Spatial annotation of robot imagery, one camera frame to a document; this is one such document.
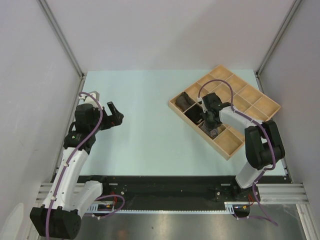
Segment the grey striped underwear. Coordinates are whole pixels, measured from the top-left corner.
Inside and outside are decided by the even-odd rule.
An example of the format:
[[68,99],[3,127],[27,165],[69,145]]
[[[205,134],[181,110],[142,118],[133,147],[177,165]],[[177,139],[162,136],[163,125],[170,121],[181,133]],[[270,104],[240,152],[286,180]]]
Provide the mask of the grey striped underwear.
[[211,139],[215,139],[222,132],[219,127],[215,129],[209,129],[204,121],[199,125],[199,128]]

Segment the black underwear beige waistband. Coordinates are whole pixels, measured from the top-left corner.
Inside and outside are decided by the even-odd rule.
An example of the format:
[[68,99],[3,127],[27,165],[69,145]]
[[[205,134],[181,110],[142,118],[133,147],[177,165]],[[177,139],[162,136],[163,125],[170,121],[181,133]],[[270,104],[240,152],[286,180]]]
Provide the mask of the black underwear beige waistband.
[[184,114],[195,125],[199,125],[204,120],[202,116],[202,112],[203,112],[203,109],[198,104],[195,104],[191,108],[189,108]]

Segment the brown underwear beige waistband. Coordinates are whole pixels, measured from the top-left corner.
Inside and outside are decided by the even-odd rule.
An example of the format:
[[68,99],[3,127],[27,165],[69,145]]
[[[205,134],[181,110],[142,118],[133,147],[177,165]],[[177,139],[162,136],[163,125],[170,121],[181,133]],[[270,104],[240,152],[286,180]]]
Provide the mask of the brown underwear beige waistband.
[[182,92],[174,101],[175,105],[182,111],[186,111],[195,101],[186,93]]

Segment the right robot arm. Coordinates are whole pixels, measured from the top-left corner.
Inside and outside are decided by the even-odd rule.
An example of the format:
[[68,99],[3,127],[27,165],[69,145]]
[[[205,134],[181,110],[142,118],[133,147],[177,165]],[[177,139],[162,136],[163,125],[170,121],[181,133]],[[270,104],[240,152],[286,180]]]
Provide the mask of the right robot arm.
[[230,185],[230,194],[242,201],[251,188],[285,157],[284,145],[277,124],[273,120],[261,121],[238,110],[233,102],[222,102],[215,93],[197,98],[201,115],[210,131],[226,124],[244,135],[246,163]]

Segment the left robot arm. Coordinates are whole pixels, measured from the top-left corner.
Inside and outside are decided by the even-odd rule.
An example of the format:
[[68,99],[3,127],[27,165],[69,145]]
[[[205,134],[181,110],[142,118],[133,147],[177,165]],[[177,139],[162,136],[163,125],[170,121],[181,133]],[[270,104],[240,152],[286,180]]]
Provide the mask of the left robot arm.
[[76,107],[75,120],[64,138],[62,160],[52,186],[41,206],[33,207],[29,215],[40,236],[75,239],[92,203],[97,198],[105,200],[110,196],[111,188],[97,180],[87,181],[79,193],[74,193],[81,169],[96,142],[96,134],[123,122],[124,115],[113,102],[108,102],[107,106],[111,114],[93,100]]

